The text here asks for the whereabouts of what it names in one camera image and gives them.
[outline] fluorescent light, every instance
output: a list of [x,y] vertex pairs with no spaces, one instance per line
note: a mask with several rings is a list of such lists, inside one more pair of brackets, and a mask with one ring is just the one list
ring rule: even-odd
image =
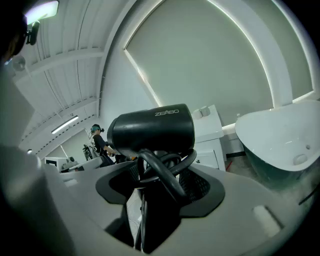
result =
[[71,119],[69,119],[68,121],[64,122],[63,124],[61,124],[59,127],[55,128],[51,133],[55,134],[57,132],[59,132],[61,129],[63,129],[64,127],[66,127],[68,124],[72,123],[73,121],[77,120],[79,117],[76,115],[74,117],[72,117]]
[[58,5],[58,1],[49,1],[32,8],[25,14],[27,24],[29,25],[38,20],[55,16],[58,10]]
[[4,63],[4,65],[8,65],[8,64],[10,63],[10,61],[12,61],[12,58],[9,59],[9,60],[7,60],[7,61]]

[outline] ceiling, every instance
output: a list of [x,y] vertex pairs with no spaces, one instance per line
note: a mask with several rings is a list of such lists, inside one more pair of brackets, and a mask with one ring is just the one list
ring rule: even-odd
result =
[[14,59],[7,65],[17,88],[34,108],[20,148],[40,154],[57,139],[58,134],[51,131],[72,116],[79,119],[65,130],[77,125],[83,129],[99,115],[102,71],[115,24],[120,25],[119,15],[128,2],[59,0],[56,16],[40,20],[37,43],[25,45],[19,54],[25,69],[16,71]]

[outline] hair dryer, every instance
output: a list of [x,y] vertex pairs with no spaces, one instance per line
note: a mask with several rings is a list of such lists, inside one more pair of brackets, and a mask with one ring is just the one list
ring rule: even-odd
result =
[[110,146],[125,156],[141,149],[185,152],[195,143],[195,129],[187,105],[177,104],[122,114],[107,131]]

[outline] man's hair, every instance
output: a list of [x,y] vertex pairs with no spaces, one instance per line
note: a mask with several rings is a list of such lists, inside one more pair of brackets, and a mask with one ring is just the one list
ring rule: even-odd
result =
[[100,125],[99,124],[92,125],[91,132],[94,133],[97,130],[101,130]]

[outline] man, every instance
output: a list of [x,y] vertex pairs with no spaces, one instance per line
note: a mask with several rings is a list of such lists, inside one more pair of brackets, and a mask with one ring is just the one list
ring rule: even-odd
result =
[[27,18],[22,13],[14,12],[10,17],[10,24],[5,23],[6,19],[3,22],[2,33],[5,36],[0,43],[1,66],[21,51],[27,36]]
[[108,142],[105,142],[104,139],[101,137],[100,125],[94,124],[91,127],[91,133],[92,133],[93,137],[90,142],[93,145],[94,151],[99,153],[100,156],[105,157],[108,165],[114,165],[115,163],[110,159],[109,156],[111,156],[112,154],[116,154],[116,151],[114,151],[112,148],[108,147],[109,146]]

